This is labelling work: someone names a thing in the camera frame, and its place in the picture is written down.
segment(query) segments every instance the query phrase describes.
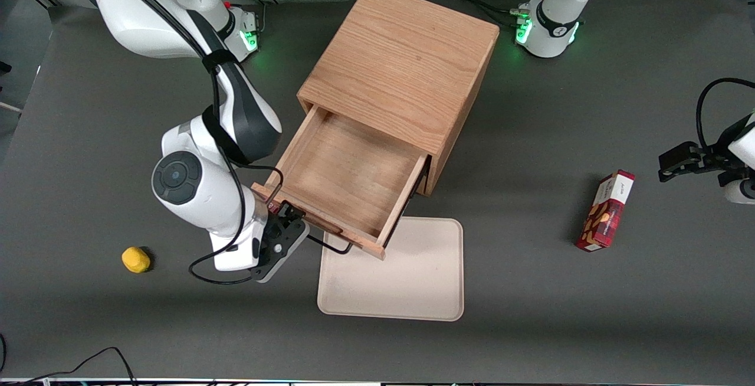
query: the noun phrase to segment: wooden cabinet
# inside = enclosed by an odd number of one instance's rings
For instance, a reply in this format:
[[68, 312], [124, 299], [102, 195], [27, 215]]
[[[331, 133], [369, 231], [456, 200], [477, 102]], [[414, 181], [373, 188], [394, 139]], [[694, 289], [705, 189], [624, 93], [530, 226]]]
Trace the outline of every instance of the wooden cabinet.
[[[297, 93], [307, 118], [278, 163], [275, 203], [385, 257], [415, 187], [437, 184], [497, 37], [432, 2], [356, 1]], [[253, 189], [267, 197], [277, 181]]]

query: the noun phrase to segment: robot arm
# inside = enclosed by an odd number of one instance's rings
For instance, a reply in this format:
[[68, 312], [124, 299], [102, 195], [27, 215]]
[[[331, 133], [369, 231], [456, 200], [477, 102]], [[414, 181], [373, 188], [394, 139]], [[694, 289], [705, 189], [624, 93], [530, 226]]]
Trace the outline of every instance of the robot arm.
[[[273, 152], [281, 134], [275, 112], [204, 14], [178, 0], [95, 1], [113, 37], [130, 51], [153, 58], [199, 57], [210, 72], [216, 102], [163, 135], [153, 193], [173, 213], [209, 232], [214, 251], [192, 263], [194, 276], [216, 284], [266, 282], [309, 227], [303, 214], [270, 213], [265, 201], [239, 184], [231, 162], [248, 166]], [[192, 271], [210, 257], [221, 271], [256, 269], [230, 282]]]
[[563, 53], [574, 41], [577, 19], [588, 0], [531, 0], [520, 5], [534, 15], [517, 34], [517, 43], [544, 58]]
[[754, 82], [723, 77], [711, 82], [698, 99], [697, 126], [700, 146], [687, 141], [658, 157], [658, 179], [667, 182], [684, 174], [723, 171], [718, 176], [724, 195], [732, 203], [755, 205], [755, 112], [726, 128], [715, 144], [706, 144], [702, 135], [701, 109], [707, 93], [725, 82], [755, 88]]

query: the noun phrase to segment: yellow sponge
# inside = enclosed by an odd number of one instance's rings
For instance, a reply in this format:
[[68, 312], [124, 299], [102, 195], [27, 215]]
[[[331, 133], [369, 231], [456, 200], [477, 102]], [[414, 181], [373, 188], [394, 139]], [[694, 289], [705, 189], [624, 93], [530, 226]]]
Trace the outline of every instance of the yellow sponge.
[[127, 248], [121, 255], [121, 260], [127, 270], [137, 274], [148, 271], [149, 266], [152, 264], [149, 255], [137, 247]]

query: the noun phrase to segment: gray mat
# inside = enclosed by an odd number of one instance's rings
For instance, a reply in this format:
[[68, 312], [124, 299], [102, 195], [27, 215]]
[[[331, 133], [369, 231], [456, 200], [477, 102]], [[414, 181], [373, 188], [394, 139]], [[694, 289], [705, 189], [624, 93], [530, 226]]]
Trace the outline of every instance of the gray mat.
[[[246, 68], [285, 136], [262, 162], [304, 119], [295, 93], [349, 8], [267, 13]], [[755, 77], [745, 8], [593, 0], [558, 60], [501, 32], [436, 193], [407, 210], [464, 226], [466, 310], [453, 323], [320, 313], [313, 243], [267, 284], [191, 278], [208, 238], [162, 208], [149, 174], [162, 133], [210, 104], [207, 74], [198, 60], [127, 52], [93, 10], [56, 10], [0, 172], [3, 375], [70, 369], [117, 345], [142, 377], [752, 384], [755, 212], [728, 203], [712, 174], [656, 177], [659, 154], [695, 139], [704, 85]], [[713, 92], [710, 138], [752, 101]], [[597, 179], [618, 168], [637, 180], [614, 246], [586, 254], [572, 243]], [[157, 269], [127, 272], [127, 246], [154, 249]], [[111, 356], [80, 375], [124, 372]]]

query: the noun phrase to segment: beige tray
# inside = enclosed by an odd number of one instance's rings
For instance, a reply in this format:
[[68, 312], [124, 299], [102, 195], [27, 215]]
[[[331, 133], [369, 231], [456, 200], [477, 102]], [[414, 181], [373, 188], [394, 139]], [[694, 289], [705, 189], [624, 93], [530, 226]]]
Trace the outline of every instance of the beige tray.
[[[326, 233], [335, 248], [347, 243]], [[385, 260], [323, 248], [317, 306], [329, 315], [456, 321], [464, 313], [464, 241], [453, 219], [402, 217]]]

